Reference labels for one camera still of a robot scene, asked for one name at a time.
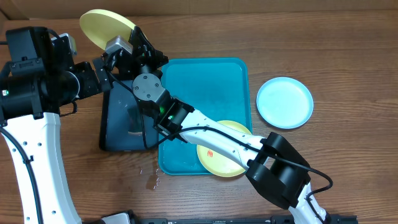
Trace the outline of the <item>green brown sponge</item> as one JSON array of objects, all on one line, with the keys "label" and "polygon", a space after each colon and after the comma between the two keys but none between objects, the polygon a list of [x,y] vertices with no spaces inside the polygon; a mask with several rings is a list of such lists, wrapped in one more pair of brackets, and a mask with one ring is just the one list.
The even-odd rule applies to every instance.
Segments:
[{"label": "green brown sponge", "polygon": [[129,115],[129,129],[128,133],[133,135],[142,134],[141,114],[137,108],[129,108],[127,110]]}]

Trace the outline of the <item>light blue plate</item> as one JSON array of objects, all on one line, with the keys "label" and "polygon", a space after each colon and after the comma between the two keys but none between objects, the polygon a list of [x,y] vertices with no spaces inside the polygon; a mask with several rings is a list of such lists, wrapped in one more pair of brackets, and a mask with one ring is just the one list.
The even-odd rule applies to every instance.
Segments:
[{"label": "light blue plate", "polygon": [[314,101],[309,89],[293,78],[276,77],[266,81],[256,96],[261,117],[280,129],[295,129],[311,117]]}]

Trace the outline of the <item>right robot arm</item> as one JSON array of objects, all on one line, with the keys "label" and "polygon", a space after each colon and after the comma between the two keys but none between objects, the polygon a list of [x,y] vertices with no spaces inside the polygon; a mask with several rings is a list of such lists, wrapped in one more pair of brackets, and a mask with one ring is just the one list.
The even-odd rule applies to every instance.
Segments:
[{"label": "right robot arm", "polygon": [[[103,57],[108,74],[118,68],[132,75],[128,91],[134,95],[140,114],[154,120],[154,128],[164,139],[204,146],[239,164],[258,194],[288,210],[295,223],[331,222],[314,197],[332,187],[330,177],[312,169],[283,136],[271,132],[264,138],[239,132],[172,97],[161,84],[159,70],[169,60],[139,27],[129,30],[126,39],[115,35],[107,41]],[[312,190],[310,173],[324,177],[328,185]]]}]

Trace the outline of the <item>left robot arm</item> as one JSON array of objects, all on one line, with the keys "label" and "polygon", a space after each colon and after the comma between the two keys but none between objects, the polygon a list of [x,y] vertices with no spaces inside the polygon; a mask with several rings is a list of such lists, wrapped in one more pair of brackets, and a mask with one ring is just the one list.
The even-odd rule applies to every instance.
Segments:
[{"label": "left robot arm", "polygon": [[75,42],[46,27],[6,32],[1,134],[11,152],[26,223],[81,223],[60,149],[60,108],[111,89],[108,74],[74,63]]}]

